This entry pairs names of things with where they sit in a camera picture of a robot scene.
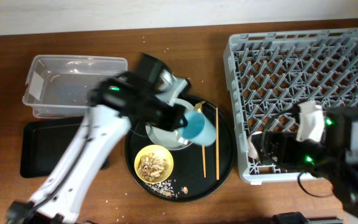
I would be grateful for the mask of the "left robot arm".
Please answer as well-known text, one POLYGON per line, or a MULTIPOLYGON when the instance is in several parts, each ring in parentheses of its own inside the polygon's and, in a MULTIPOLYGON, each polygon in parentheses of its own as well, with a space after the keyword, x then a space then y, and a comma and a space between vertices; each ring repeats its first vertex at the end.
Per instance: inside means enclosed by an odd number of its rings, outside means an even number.
POLYGON ((94 178, 133 121, 166 131, 187 125, 185 107, 175 99, 190 86, 148 54, 135 70, 100 82, 89 92, 80 127, 54 170, 28 202, 12 202, 6 223, 75 223, 94 178))

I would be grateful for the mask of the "pink cup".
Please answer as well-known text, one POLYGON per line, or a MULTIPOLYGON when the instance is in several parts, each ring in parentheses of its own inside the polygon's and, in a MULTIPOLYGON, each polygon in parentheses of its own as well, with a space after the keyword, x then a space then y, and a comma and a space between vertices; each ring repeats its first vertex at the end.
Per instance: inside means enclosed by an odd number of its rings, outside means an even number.
POLYGON ((256 131, 247 138, 248 156, 252 159, 259 159, 259 147, 262 131, 256 131))

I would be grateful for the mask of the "blue cup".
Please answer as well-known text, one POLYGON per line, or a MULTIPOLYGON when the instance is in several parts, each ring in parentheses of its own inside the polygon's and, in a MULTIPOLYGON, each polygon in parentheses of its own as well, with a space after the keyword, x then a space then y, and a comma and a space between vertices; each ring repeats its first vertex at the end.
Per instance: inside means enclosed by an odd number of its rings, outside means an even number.
POLYGON ((184 114, 186 126, 178 129, 179 135, 199 146, 210 146, 216 141, 215 125, 202 113, 190 111, 184 114))

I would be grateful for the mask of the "yellow bowl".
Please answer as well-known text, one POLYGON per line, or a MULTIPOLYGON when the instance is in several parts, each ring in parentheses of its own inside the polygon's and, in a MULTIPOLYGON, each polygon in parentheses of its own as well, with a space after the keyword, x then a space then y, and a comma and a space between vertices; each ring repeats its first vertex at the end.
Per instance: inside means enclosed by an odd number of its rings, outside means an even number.
POLYGON ((159 145, 149 145, 146 146, 144 148, 142 148, 136 155, 135 157, 135 161, 134 161, 134 169, 135 169, 135 173, 136 175, 145 183, 149 183, 149 184, 156 184, 156 183, 151 183, 151 182, 147 182, 143 177, 140 176, 140 174, 137 171, 137 166, 139 165, 139 161, 140 158, 143 155, 149 154, 149 153, 154 153, 156 156, 160 156, 163 157, 167 160, 167 163, 169 164, 169 170, 168 172, 164 175, 163 179, 161 179, 160 181, 156 182, 163 182, 165 181, 167 178, 169 178, 169 176, 171 175, 171 173, 173 172, 173 168, 174 168, 174 161, 173 161, 173 156, 170 153, 170 151, 166 148, 164 148, 163 146, 159 146, 159 145))

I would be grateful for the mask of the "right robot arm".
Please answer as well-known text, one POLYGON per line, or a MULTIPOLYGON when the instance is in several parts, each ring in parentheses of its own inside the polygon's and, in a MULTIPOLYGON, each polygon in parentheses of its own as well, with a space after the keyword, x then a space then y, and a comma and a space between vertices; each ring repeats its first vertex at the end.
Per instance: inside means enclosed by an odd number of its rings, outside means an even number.
POLYGON ((299 124, 294 133, 271 131, 275 117, 248 137, 255 158, 278 168, 328 180, 332 195, 358 221, 358 108, 323 111, 312 101, 288 110, 299 124))

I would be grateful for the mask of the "peanut shells pile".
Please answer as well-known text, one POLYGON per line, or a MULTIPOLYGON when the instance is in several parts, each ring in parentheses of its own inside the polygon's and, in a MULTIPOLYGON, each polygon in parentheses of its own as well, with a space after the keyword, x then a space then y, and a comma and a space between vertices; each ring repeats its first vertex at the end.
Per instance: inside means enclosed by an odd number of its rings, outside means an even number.
POLYGON ((137 171, 147 182, 156 183, 163 179, 169 170, 169 164, 163 157, 156 156, 154 153, 143 155, 140 158, 137 171))

